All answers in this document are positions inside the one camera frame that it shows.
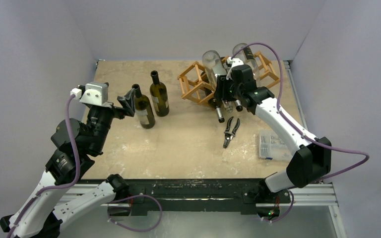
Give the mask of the dark green bottle silver neck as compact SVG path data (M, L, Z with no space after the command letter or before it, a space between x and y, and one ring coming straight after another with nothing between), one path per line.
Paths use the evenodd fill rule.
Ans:
M221 103L213 97L213 98L208 100L208 104L211 108L213 108L215 110L218 122L224 123L225 119L224 119L223 113L221 111Z

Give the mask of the dark green bottle back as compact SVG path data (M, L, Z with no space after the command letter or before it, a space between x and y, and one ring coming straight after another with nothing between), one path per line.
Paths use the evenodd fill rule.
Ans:
M153 107L157 116L165 117L170 111L166 85L159 80L158 71L151 71L150 76L152 78L150 94Z

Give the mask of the clear glass bottle tall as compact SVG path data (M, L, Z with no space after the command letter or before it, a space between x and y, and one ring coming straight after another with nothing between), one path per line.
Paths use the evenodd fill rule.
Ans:
M258 87L261 87L262 84L261 84L260 72L259 72L258 64L257 64L257 61L254 58L254 55L253 55L253 52L252 52L251 48L250 47L245 47L240 52L238 52L238 50L243 48L243 46L245 46L245 45L246 45L246 43L239 43L239 44L235 45L234 48L233 48L232 53L236 54L236 57L239 58L240 60L242 60L242 62L244 64L249 65L251 67L252 72L253 72L254 80L256 81L256 85Z

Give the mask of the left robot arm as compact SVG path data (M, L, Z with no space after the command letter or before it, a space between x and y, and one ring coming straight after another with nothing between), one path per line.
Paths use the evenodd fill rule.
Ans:
M56 238L76 218L107 202L124 202L129 185L118 174L109 175L92 191L65 204L60 199L94 165L103 153L114 119L135 114L135 89L117 98L119 106L107 101L107 84L80 85L71 90L65 118L51 141L56 149L37 186L14 214L0 219L9 238Z

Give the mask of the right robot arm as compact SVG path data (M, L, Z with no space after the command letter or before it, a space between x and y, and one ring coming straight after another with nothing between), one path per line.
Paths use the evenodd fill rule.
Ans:
M279 191L303 188L328 174L331 167L330 141L326 137L317 138L290 117L268 88L257 86L248 65L235 66L229 72L230 75L216 76L215 98L240 101L242 107L273 129L292 155L286 169L260 181L260 198L270 202Z

